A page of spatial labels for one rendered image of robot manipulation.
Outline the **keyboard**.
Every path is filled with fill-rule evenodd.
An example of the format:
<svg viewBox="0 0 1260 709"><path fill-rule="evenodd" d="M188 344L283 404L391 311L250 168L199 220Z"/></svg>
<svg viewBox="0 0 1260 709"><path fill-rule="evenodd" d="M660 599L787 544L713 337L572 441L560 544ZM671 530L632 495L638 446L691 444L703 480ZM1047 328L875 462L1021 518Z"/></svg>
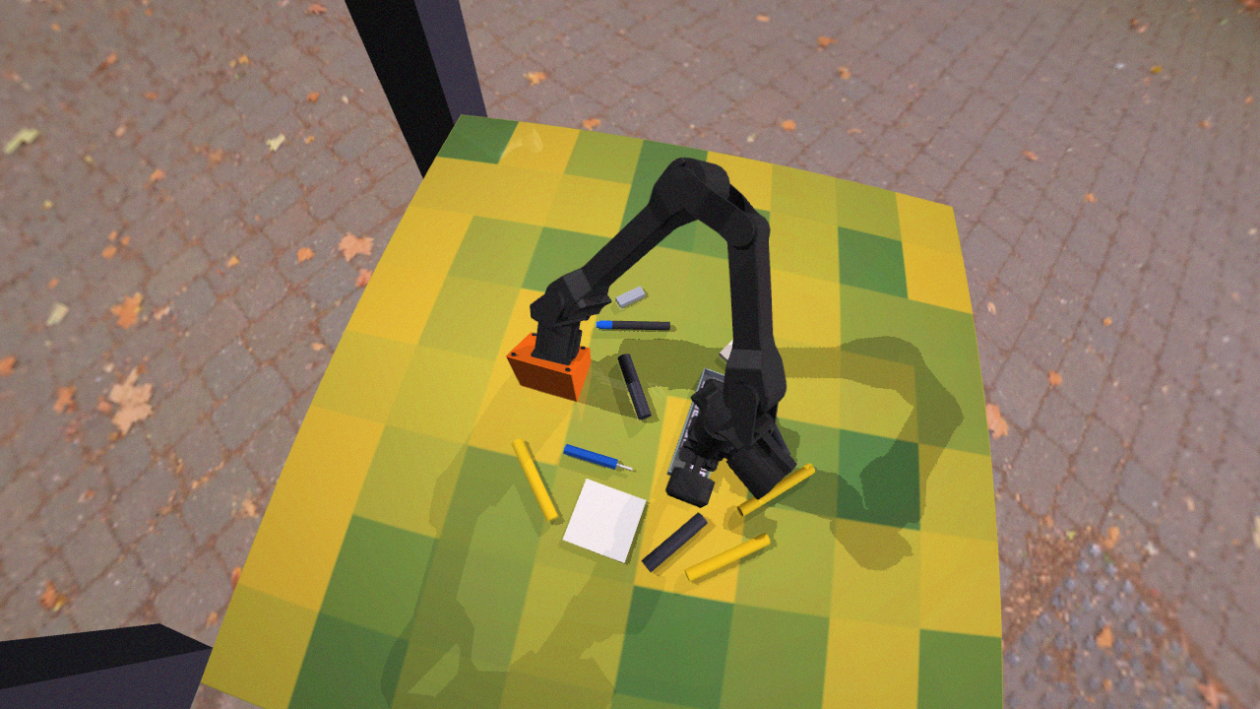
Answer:
<svg viewBox="0 0 1260 709"><path fill-rule="evenodd" d="M724 375L721 375L718 372L713 372L713 369L708 369L708 368L703 369L696 392L698 392L698 390L703 389L703 387L706 387L706 380L724 382ZM678 467L684 468L684 463L685 462L680 462L679 458L678 458L678 453L679 453L679 450L680 450L680 443L683 443L683 441L687 440L687 434L688 434L690 421L696 416L698 416L698 414L699 414L699 408L696 407L694 400L692 400L690 411L689 411L689 413L687 416L687 421L685 421L685 424L683 426L683 429L680 429L680 438L678 440L678 447L677 447L677 450L675 450L675 452L673 455L673 461L672 461L669 468L667 468L667 475L670 475L674 467L675 468L678 468ZM709 479L709 474L711 472L707 471L707 470L702 470L701 468L701 471L699 471L699 475L703 476L703 477L706 477L706 479Z"/></svg>

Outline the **blue and white stylus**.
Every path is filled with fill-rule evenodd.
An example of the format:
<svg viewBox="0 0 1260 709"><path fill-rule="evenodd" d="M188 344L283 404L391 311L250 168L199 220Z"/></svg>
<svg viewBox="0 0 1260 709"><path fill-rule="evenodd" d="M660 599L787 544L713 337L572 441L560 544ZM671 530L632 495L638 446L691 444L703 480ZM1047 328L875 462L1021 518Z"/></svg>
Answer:
<svg viewBox="0 0 1260 709"><path fill-rule="evenodd" d="M620 468L633 471L633 468L625 467L622 466L622 463L617 463L617 458L607 457L607 455L595 453L593 450L582 450L580 447L573 447L573 445L566 445L563 455L571 455L571 457L581 458L581 461L587 461L590 463L598 463L605 468L615 470L617 466Z"/></svg>

